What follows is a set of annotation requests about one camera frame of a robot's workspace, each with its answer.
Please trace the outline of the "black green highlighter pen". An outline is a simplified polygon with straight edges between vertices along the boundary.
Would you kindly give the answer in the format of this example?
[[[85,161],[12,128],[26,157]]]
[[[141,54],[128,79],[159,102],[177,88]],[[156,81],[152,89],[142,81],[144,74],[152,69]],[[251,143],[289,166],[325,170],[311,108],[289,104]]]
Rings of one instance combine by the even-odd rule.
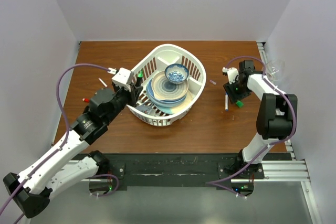
[[[140,72],[138,73],[138,76],[137,76],[137,82],[136,82],[137,87],[139,87],[141,85],[142,79],[143,79],[143,71],[140,70]]]

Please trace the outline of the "green highlighter cap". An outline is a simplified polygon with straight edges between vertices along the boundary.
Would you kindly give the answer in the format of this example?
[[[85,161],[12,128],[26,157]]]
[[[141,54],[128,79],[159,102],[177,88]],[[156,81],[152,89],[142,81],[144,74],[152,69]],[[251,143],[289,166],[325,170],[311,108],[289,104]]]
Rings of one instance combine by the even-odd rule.
[[[244,106],[244,104],[243,104],[241,101],[237,101],[237,102],[236,102],[236,105],[237,105],[239,108],[241,108],[241,107]]]

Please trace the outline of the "white blue marker pen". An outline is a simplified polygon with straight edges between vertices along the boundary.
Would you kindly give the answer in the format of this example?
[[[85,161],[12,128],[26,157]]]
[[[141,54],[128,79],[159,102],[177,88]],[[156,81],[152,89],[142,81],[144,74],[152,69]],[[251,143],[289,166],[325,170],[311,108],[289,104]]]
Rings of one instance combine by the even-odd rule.
[[[225,92],[225,111],[228,111],[228,94]]]

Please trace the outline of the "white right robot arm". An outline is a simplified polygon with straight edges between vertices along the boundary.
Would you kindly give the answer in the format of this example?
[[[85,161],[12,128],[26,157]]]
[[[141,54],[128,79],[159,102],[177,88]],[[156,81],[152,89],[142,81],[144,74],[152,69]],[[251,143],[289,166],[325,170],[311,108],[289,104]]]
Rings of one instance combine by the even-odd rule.
[[[290,139],[297,128],[298,98],[287,94],[272,84],[266,75],[266,67],[259,71],[253,60],[244,60],[238,68],[224,67],[223,75],[228,78],[224,89],[231,104],[252,93],[260,100],[256,120],[257,133],[251,142],[239,151],[234,163],[226,172],[229,179],[237,176],[246,178],[258,167],[273,146]]]

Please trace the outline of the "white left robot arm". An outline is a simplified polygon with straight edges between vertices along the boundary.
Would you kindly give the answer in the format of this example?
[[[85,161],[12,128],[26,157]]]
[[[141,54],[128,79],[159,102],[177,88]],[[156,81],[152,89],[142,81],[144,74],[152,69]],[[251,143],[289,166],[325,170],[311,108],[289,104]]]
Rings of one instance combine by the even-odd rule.
[[[60,192],[88,177],[103,178],[109,165],[98,151],[90,153],[72,169],[66,164],[101,137],[109,124],[127,106],[135,106],[143,87],[114,86],[98,90],[83,113],[67,125],[63,137],[41,158],[18,174],[8,173],[4,185],[23,216],[40,214]]]

